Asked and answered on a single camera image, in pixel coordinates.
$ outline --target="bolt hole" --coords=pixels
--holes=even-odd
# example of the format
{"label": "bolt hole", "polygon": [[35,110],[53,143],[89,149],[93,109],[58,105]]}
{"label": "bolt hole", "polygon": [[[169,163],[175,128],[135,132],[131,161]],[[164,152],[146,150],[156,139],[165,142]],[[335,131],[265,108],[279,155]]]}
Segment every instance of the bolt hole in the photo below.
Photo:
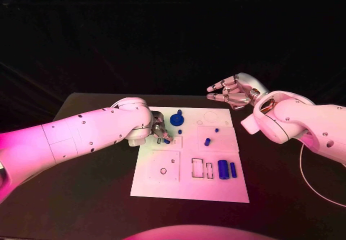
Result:
{"label": "bolt hole", "polygon": [[334,145],[334,141],[327,141],[325,147],[329,148]]}

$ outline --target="robotic hand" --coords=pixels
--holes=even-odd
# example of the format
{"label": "robotic hand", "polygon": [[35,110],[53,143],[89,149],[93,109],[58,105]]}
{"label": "robotic hand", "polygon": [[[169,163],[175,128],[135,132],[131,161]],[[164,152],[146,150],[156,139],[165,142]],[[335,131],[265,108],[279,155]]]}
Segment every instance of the robotic hand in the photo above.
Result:
{"label": "robotic hand", "polygon": [[110,107],[80,113],[38,126],[0,134],[0,203],[14,188],[43,170],[122,139],[129,146],[154,135],[171,141],[164,116],[136,97]]}
{"label": "robotic hand", "polygon": [[302,96],[285,92],[269,92],[259,81],[239,73],[210,87],[205,98],[230,104],[233,110],[253,106],[252,114],[240,121],[249,134],[262,131],[278,144],[298,139],[321,156],[346,164],[346,108],[337,105],[314,105]]}

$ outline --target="rectangular slot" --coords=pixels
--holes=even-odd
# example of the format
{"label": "rectangular slot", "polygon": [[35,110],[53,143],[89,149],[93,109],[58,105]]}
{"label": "rectangular slot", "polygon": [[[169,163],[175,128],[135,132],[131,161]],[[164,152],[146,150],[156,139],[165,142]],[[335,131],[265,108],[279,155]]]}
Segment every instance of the rectangular slot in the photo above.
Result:
{"label": "rectangular slot", "polygon": [[198,158],[191,159],[191,177],[203,178],[203,160]]}
{"label": "rectangular slot", "polygon": [[210,162],[205,163],[205,178],[213,179],[213,166]]}

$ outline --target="black background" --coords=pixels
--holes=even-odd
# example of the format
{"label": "black background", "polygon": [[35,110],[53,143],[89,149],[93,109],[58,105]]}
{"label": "black background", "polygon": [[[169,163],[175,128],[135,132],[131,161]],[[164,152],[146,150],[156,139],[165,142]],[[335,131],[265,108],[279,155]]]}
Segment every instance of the black background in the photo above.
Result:
{"label": "black background", "polygon": [[346,104],[341,4],[1,2],[2,132],[51,121],[73,92],[200,96],[239,72]]}

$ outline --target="blue object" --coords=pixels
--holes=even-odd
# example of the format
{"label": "blue object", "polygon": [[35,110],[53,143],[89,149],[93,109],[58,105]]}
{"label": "blue object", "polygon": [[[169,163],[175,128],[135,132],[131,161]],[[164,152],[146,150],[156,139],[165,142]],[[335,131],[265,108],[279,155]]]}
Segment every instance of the blue object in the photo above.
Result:
{"label": "blue object", "polygon": [[236,166],[234,166],[234,163],[230,162],[230,173],[231,173],[231,178],[236,178]]}
{"label": "blue object", "polygon": [[178,109],[177,113],[169,116],[168,121],[172,126],[180,126],[184,123],[184,117],[181,114],[181,110]]}
{"label": "blue object", "polygon": [[217,161],[217,177],[221,180],[229,179],[229,165],[226,160]]}
{"label": "blue object", "polygon": [[208,146],[208,144],[210,144],[210,138],[207,138],[207,139],[204,140],[203,145],[204,145],[204,146]]}

